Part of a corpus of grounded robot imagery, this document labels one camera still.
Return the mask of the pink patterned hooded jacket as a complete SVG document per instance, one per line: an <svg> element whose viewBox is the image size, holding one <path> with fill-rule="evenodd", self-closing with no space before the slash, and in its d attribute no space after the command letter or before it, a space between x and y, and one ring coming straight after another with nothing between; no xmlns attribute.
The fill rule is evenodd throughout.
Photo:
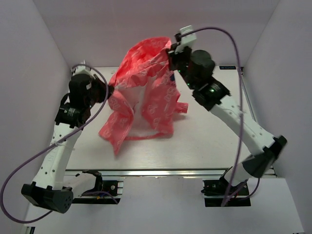
<svg viewBox="0 0 312 234"><path fill-rule="evenodd" d="M125 55L109 81L114 88L108 99L112 109L99 136L109 141L117 155L126 140L144 140L174 133L174 114L186 113L169 69L168 37L144 39Z"/></svg>

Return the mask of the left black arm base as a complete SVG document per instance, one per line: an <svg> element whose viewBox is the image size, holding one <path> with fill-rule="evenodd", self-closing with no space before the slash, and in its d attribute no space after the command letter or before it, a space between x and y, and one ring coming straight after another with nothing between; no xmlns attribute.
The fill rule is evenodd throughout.
<svg viewBox="0 0 312 234"><path fill-rule="evenodd" d="M117 205L123 193L123 179L103 178L102 174L94 170L82 171L96 177L95 187L85 191L81 196L73 199L73 204Z"/></svg>

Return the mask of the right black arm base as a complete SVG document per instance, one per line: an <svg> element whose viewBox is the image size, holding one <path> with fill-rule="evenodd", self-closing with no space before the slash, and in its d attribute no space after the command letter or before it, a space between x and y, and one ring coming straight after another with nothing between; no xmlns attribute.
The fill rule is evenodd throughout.
<svg viewBox="0 0 312 234"><path fill-rule="evenodd" d="M204 196L205 207L221 207L226 187L219 180L203 180L201 193ZM251 201L247 196L250 194L248 185L236 192L225 205L226 207L250 207Z"/></svg>

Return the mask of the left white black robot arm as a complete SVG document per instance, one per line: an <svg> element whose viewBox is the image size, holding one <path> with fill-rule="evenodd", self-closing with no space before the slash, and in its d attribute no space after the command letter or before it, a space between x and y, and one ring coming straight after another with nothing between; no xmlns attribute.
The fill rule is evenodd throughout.
<svg viewBox="0 0 312 234"><path fill-rule="evenodd" d="M65 213L73 200L90 192L97 195L103 189L101 173L84 170L75 178L64 182L69 158L77 139L91 119L91 108L96 103L105 103L114 91L96 75L73 75L69 82L69 93L61 100L55 118L54 133L50 149L36 176L30 184L24 184L21 194L34 206Z"/></svg>

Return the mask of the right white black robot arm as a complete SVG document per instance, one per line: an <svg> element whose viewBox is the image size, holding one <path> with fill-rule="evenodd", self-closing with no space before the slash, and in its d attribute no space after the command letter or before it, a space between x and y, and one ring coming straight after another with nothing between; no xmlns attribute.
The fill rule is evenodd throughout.
<svg viewBox="0 0 312 234"><path fill-rule="evenodd" d="M240 110L230 91L213 77L215 63L208 52L185 47L180 52L170 48L166 53L170 69L180 73L195 101L223 121L250 152L221 176L221 191L230 195L249 178L261 178L278 159L287 144L286 138L267 132Z"/></svg>

